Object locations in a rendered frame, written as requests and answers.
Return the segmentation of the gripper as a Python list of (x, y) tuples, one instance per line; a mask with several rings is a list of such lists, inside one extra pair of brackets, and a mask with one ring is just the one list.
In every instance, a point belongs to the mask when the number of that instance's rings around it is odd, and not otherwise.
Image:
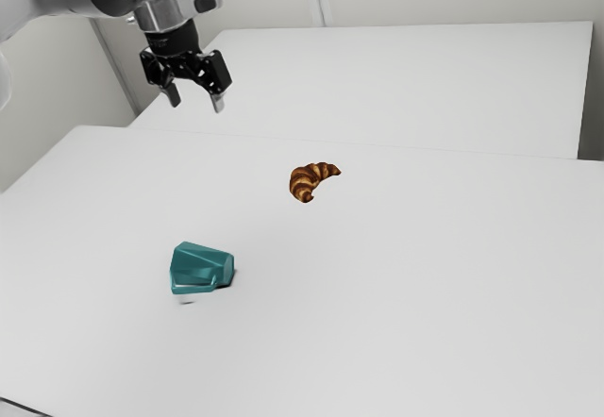
[(145, 32), (144, 35), (148, 47), (140, 52), (139, 57), (145, 78), (150, 85), (159, 88), (173, 108), (181, 103), (180, 94), (171, 69), (164, 66), (158, 57), (178, 57), (177, 76), (204, 89), (216, 113), (224, 110), (224, 96), (232, 84), (232, 77), (219, 50), (201, 53), (193, 19), (170, 31)]

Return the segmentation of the teal faceted mug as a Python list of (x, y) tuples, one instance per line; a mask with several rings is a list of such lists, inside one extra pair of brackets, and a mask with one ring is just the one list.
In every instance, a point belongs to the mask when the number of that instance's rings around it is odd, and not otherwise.
[(213, 292), (231, 284), (235, 258), (228, 252), (182, 242), (174, 249), (169, 274), (174, 295)]

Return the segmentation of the brown striped croissant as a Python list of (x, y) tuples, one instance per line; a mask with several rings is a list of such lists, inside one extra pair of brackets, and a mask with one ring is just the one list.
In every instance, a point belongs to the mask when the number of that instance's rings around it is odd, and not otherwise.
[(342, 171), (335, 164), (327, 162), (309, 163), (297, 167), (291, 172), (290, 194), (301, 203), (309, 203), (313, 199), (313, 191), (323, 180), (341, 173)]

